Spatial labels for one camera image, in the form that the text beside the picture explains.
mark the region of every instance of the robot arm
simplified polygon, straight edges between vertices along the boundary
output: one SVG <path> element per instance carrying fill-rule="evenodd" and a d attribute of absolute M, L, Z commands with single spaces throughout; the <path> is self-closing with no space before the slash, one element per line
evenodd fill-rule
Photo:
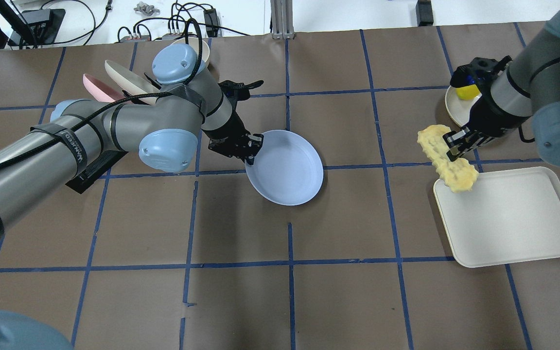
<path fill-rule="evenodd" d="M 475 58 L 458 67 L 451 86 L 476 84 L 482 97 L 459 132 L 444 135 L 449 159 L 504 137 L 533 118 L 538 153 L 560 166 L 560 11 L 515 61 Z"/>
<path fill-rule="evenodd" d="M 211 150 L 253 164 L 263 136 L 247 131 L 235 107 L 262 82 L 217 84 L 204 62 L 193 75 L 195 61 L 189 45 L 168 46 L 153 61 L 153 73 L 162 85 L 155 106 L 106 108 L 108 104 L 89 100 L 62 102 L 49 124 L 34 126 L 0 150 L 0 238 L 108 151 L 136 151 L 148 166 L 178 173 L 193 159 L 202 129 L 211 139 Z"/>

